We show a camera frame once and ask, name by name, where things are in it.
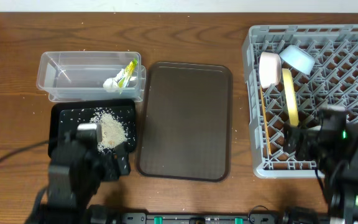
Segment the pile of rice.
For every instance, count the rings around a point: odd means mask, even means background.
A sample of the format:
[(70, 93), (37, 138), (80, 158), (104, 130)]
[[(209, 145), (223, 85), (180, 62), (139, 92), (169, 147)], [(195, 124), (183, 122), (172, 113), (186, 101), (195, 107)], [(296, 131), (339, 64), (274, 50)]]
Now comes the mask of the pile of rice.
[(122, 143), (134, 146), (136, 136), (132, 129), (133, 123), (123, 119), (123, 116), (118, 115), (118, 112), (113, 112), (112, 109), (96, 108), (94, 110), (90, 122), (101, 126), (102, 141), (97, 146), (100, 153), (114, 152), (115, 148)]

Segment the wooden chopstick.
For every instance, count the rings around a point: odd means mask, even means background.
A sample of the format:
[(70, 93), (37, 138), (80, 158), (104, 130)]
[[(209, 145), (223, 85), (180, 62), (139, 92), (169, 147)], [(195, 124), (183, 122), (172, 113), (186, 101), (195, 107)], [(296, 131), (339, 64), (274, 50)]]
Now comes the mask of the wooden chopstick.
[(269, 137), (269, 130), (268, 130), (267, 119), (266, 119), (265, 114), (264, 114), (264, 127), (265, 127), (265, 137), (266, 137), (267, 152), (268, 152), (268, 155), (271, 156), (270, 137)]
[(262, 86), (259, 86), (259, 91), (260, 91), (260, 100), (261, 100), (261, 105), (262, 105), (262, 115), (263, 115), (263, 118), (264, 118), (266, 148), (267, 148), (268, 155), (271, 155), (269, 130), (268, 130), (268, 126), (267, 126), (267, 117), (266, 117), (266, 111), (265, 111), (265, 103), (264, 103), (264, 95), (263, 95)]

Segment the yellow plate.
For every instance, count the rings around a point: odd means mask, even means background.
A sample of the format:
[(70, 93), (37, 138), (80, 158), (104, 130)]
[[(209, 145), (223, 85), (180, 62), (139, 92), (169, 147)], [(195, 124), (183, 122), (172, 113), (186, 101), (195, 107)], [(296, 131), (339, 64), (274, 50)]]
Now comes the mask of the yellow plate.
[(292, 126), (299, 125), (298, 108), (296, 103), (296, 94), (293, 85), (291, 71), (289, 69), (282, 69), (283, 85), (285, 91), (286, 105), (288, 117)]

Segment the white tissue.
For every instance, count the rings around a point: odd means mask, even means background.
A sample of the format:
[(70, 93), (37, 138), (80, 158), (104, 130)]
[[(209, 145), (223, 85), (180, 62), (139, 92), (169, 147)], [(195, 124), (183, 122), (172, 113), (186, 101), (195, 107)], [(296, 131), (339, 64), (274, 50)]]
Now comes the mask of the white tissue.
[(103, 83), (103, 88), (105, 90), (112, 90), (113, 88), (118, 88), (119, 87), (119, 82), (123, 79), (124, 77), (124, 69), (121, 69), (121, 71), (113, 78), (108, 78), (107, 80), (105, 80), (105, 82)]

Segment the green snack wrapper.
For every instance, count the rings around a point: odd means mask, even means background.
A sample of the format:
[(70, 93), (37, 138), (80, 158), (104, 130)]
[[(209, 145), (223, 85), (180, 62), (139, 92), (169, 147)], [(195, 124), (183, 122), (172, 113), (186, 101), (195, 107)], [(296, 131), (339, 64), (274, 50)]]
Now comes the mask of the green snack wrapper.
[(138, 61), (136, 59), (133, 59), (129, 63), (129, 65), (126, 66), (126, 68), (123, 70), (122, 75), (117, 83), (119, 88), (125, 88), (126, 86), (128, 86), (131, 76), (132, 76), (137, 64), (138, 64)]

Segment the light blue bowl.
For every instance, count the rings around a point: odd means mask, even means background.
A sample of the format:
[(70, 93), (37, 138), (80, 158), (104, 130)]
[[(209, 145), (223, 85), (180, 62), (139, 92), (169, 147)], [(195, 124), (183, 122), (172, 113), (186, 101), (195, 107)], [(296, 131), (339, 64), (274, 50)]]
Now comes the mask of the light blue bowl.
[(281, 53), (279, 53), (281, 59), (293, 67), (295, 70), (309, 75), (315, 65), (314, 58), (295, 45), (289, 45)]

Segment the pink white bowl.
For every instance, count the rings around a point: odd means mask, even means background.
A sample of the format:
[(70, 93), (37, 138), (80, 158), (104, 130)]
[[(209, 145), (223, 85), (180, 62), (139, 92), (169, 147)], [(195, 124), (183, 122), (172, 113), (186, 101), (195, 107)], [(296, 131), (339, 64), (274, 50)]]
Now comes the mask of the pink white bowl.
[(262, 52), (259, 60), (259, 79), (262, 88), (278, 85), (282, 75), (279, 54)]

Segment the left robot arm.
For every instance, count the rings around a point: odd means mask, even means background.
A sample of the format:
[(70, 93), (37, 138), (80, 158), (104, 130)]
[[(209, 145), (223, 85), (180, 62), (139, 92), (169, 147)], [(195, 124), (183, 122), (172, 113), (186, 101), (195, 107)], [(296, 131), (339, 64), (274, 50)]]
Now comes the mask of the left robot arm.
[(102, 129), (80, 124), (65, 133), (50, 153), (48, 185), (39, 191), (27, 223), (121, 223), (122, 216), (103, 205), (90, 204), (102, 182), (129, 175), (127, 143), (101, 154)]

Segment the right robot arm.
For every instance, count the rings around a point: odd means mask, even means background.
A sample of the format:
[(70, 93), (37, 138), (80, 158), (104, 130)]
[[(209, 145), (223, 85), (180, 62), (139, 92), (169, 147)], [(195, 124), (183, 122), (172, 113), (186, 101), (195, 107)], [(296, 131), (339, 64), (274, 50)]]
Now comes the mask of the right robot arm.
[(345, 108), (329, 105), (318, 111), (319, 125), (283, 128), (284, 151), (315, 161), (315, 173), (324, 174), (318, 182), (330, 223), (358, 223), (358, 124), (346, 117)]

